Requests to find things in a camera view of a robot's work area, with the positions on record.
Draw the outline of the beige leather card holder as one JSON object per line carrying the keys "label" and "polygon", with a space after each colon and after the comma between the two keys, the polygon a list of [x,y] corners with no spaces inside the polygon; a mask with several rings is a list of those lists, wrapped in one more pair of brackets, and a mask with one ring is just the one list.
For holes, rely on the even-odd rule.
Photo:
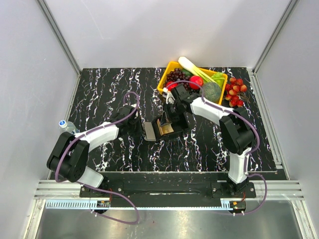
{"label": "beige leather card holder", "polygon": [[144,122],[146,128],[147,139],[146,141],[156,141],[154,127],[151,122]]}

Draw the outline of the black plastic card box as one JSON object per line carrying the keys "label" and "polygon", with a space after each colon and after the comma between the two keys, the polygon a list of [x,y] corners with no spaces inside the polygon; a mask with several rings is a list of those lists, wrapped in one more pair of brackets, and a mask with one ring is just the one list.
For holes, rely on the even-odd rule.
{"label": "black plastic card box", "polygon": [[154,131],[155,131],[155,135],[156,135],[156,142],[164,140],[171,140],[171,139],[175,139],[179,136],[183,136],[184,133],[186,133],[189,129],[189,125],[188,125],[188,121],[186,119],[185,115],[179,115],[177,117],[176,121],[172,121],[171,122],[171,126],[174,129],[173,133],[169,133],[166,135],[161,136],[159,133],[159,128],[158,128],[158,124],[157,124],[157,120],[160,120],[161,116],[155,118],[152,121],[152,125],[154,127]]}

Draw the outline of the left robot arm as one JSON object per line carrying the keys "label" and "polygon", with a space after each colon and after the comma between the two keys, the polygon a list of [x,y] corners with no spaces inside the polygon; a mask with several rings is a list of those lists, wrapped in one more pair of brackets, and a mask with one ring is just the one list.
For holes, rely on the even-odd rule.
{"label": "left robot arm", "polygon": [[126,134],[141,134],[143,131],[137,105],[125,105],[111,116],[109,121],[85,132],[71,134],[63,132],[46,166],[59,177],[69,182],[88,185],[98,197],[106,195],[108,184],[104,176],[87,166],[89,153],[102,144],[123,137]]}

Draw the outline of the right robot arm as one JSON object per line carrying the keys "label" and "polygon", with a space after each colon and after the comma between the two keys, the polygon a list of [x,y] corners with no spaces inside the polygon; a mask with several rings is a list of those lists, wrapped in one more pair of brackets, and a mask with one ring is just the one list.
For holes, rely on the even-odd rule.
{"label": "right robot arm", "polygon": [[220,127],[223,145],[230,153],[230,168],[227,192],[238,197],[244,190],[243,182],[248,178],[249,154],[257,150],[260,139],[255,127],[250,123],[244,108],[223,107],[209,98],[212,87],[203,86],[200,94],[190,93],[182,84],[163,89],[165,103],[159,125],[164,128],[172,125],[185,114],[203,117]]}

